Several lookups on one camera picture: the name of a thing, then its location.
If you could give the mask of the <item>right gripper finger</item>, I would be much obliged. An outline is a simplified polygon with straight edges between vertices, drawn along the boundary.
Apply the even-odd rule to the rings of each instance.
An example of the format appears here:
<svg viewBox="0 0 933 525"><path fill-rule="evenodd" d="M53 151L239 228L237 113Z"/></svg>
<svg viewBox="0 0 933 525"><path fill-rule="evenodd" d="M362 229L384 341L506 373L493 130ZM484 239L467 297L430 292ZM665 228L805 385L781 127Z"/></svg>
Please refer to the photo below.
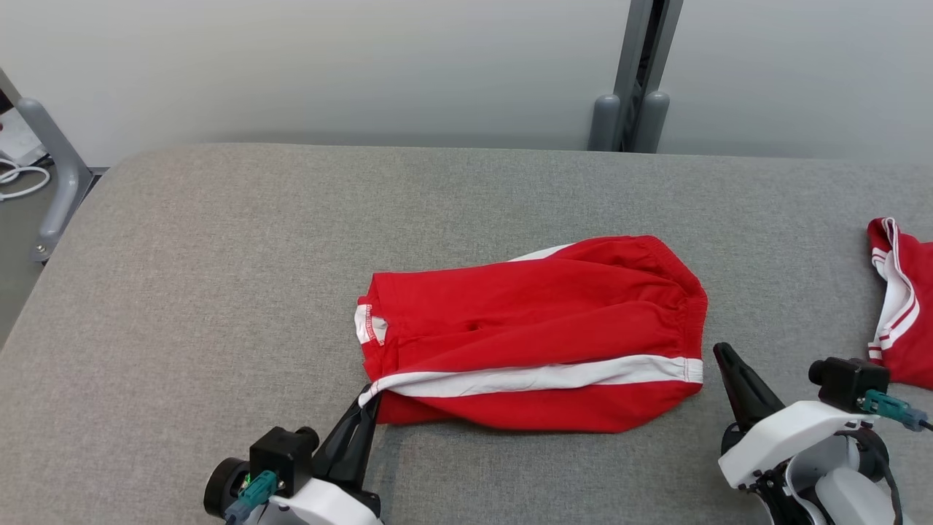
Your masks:
<svg viewBox="0 0 933 525"><path fill-rule="evenodd" d="M725 342L717 343L713 353L740 432L748 432L757 422L786 408L733 346Z"/></svg>

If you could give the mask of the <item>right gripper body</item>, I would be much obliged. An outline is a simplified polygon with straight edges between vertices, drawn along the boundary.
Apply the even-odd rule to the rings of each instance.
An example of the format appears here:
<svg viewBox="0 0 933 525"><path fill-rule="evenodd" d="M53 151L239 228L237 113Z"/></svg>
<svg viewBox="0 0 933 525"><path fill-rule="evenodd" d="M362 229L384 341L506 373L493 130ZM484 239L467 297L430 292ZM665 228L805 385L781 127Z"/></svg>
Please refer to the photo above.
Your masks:
<svg viewBox="0 0 933 525"><path fill-rule="evenodd" d="M719 458L720 470L730 488L751 486L765 472L842 431L847 423L861 421L861 414L820 401L794 402L757 422Z"/></svg>

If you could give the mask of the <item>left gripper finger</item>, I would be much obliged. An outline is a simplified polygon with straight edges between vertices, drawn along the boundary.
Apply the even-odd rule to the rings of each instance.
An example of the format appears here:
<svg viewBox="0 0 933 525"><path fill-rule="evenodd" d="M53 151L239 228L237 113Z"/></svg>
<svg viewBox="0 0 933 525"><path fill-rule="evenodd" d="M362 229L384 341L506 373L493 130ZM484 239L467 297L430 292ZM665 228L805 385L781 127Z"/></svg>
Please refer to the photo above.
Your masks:
<svg viewBox="0 0 933 525"><path fill-rule="evenodd" d="M343 457L346 454L348 438L353 431L348 429L348 423L353 409L359 406L358 402L352 402L350 408L341 416L339 422L330 432L324 442L313 455L313 476L323 479L330 483L347 483L343 477Z"/></svg>
<svg viewBox="0 0 933 525"><path fill-rule="evenodd" d="M353 432L343 457L343 477L353 489L363 488L381 402L382 397L373 397L362 408L354 408L350 416L348 429Z"/></svg>

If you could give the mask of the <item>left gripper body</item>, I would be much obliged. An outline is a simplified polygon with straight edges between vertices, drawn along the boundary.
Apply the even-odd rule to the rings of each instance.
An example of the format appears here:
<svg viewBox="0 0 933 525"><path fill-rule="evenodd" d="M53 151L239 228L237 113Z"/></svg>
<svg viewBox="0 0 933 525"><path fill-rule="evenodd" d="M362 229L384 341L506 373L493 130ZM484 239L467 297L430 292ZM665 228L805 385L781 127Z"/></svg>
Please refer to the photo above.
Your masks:
<svg viewBox="0 0 933 525"><path fill-rule="evenodd" d="M227 458L214 468L203 492L208 515L224 524L383 524L374 494L359 497L312 478L290 497L271 470L251 472L247 461Z"/></svg>

